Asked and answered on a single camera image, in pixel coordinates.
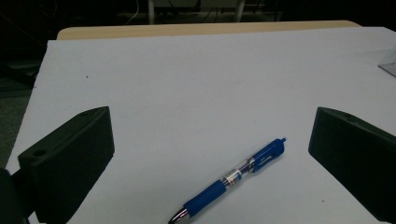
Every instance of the floor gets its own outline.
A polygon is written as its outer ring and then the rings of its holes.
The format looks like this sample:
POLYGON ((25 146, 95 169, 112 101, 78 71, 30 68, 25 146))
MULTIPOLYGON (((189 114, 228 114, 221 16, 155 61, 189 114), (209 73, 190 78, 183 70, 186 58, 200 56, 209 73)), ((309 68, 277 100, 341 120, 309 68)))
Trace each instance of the floor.
MULTIPOLYGON (((124 24, 147 24, 146 14, 125 13, 120 15, 124 24)), ((275 13, 244 12, 241 22, 274 21, 275 13)), ((199 22, 232 22, 232 12, 221 12, 219 9, 193 13, 159 13, 156 16, 157 24, 199 23, 199 22)), ((28 76, 34 76, 39 69, 40 62, 21 61, 13 62, 10 66, 22 70, 28 76)), ((12 148, 17 138, 23 115, 28 106, 31 90, 12 78, 5 77, 0 72, 0 168, 5 168, 12 148)))

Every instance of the pen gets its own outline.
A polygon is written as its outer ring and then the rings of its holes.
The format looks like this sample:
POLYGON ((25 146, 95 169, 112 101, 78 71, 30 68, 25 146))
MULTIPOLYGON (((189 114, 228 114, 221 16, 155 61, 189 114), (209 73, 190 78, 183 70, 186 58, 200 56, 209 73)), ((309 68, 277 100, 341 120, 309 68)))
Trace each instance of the pen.
POLYGON ((207 205, 215 201, 225 191, 238 183, 247 174, 258 172, 269 161, 280 156, 285 147, 286 138, 276 139, 249 159, 243 161, 227 175, 223 176, 200 194, 186 202, 183 207, 169 220, 168 224, 179 223, 194 217, 207 205))

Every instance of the metal pen tip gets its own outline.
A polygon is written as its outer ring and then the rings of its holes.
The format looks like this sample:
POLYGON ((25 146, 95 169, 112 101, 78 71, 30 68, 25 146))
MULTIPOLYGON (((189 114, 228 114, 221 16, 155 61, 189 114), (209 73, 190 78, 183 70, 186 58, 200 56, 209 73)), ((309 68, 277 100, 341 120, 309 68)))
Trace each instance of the metal pen tip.
POLYGON ((189 211, 186 208, 182 208, 169 220, 168 224, 176 224, 189 218, 189 211))

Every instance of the metal leg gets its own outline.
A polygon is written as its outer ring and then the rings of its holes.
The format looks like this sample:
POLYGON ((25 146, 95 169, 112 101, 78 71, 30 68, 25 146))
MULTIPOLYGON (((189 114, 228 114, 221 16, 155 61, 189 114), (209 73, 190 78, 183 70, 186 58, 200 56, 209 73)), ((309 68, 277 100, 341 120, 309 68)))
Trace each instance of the metal leg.
POLYGON ((148 23, 154 24, 154 0, 148 0, 148 23))
POLYGON ((233 21, 235 22, 241 21, 242 13, 244 12, 244 6, 245 6, 245 0, 238 0, 236 2, 235 17, 233 18, 233 21))

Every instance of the white surface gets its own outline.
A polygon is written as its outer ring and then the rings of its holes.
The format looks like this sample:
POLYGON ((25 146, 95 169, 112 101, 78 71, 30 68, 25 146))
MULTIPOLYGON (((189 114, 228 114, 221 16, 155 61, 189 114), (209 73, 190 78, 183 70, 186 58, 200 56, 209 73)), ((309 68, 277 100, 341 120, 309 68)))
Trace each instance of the white surface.
POLYGON ((385 28, 51 41, 7 168, 109 105, 115 157, 70 223, 167 223, 278 137, 288 141, 277 162, 192 222, 376 223, 308 143, 318 106, 396 134, 396 78, 377 67, 395 45, 385 28))

